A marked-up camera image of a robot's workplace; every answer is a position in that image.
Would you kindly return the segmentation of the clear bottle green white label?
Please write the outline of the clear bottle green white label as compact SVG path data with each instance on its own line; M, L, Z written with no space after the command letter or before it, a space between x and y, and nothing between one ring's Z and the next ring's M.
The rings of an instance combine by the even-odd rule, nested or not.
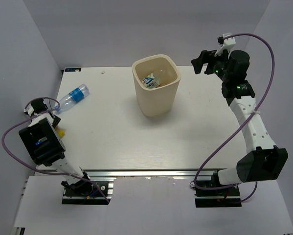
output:
M142 79L142 85L145 88L153 89L163 84L165 77L165 70L155 70L148 76Z

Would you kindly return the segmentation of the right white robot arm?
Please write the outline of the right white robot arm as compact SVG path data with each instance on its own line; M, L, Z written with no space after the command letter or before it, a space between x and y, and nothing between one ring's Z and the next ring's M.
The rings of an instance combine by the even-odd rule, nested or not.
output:
M205 185L196 182L200 190L211 190L222 195L229 187L241 183L276 180L287 159L286 149L277 147L257 112L255 92L246 80L249 55L242 50L221 55L216 51L203 50L191 61L196 74L206 64L205 74L215 74L222 81L222 94L237 118L244 136L247 154L232 168L213 173Z

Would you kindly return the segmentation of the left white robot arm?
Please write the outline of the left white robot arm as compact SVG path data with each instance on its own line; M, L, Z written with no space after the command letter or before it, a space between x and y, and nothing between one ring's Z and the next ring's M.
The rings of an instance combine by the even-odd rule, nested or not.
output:
M58 173L67 173L62 185L75 193L89 195L93 190L93 183L88 180L88 175L81 168L73 166L65 157L66 148L58 129L61 119L46 110L47 105L43 98L34 99L25 106L26 115L37 117L19 131L21 140L36 165L50 167Z

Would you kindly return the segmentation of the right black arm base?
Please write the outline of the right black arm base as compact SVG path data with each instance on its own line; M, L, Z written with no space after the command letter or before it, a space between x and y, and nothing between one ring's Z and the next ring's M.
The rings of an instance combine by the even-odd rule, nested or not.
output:
M206 179L203 176L198 176L196 183L202 188L221 187L217 171L214 171ZM194 181L191 181L189 186L195 191L196 208L237 208L242 206L238 187L201 190L195 186Z

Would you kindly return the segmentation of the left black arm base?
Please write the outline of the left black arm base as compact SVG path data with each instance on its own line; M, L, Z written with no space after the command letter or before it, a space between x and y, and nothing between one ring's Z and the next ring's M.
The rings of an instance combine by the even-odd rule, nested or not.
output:
M113 194L113 181L98 181L99 189L110 201ZM96 186L90 186L85 193L65 188L62 205L108 205L109 202L99 192Z

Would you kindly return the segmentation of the clear bottle yellow label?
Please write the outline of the clear bottle yellow label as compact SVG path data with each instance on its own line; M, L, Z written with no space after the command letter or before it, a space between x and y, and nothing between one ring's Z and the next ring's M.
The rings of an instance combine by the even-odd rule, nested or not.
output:
M65 131L63 129L55 129L55 131L57 132L59 138L62 138L65 135Z

